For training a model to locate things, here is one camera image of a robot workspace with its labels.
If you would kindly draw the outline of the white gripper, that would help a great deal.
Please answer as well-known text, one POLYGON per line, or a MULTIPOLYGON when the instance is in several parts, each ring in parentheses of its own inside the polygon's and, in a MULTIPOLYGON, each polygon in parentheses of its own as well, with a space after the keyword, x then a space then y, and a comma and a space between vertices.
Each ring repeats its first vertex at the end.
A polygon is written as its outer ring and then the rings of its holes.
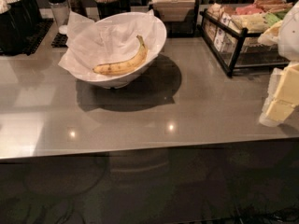
MULTIPOLYGON (((263 32, 258 42, 278 45, 278 54, 291 62, 299 61, 299 2, 263 32)), ((264 101, 259 122, 268 127, 282 124, 299 106, 299 63, 289 63, 284 69, 275 68, 270 76, 268 96, 264 101)))

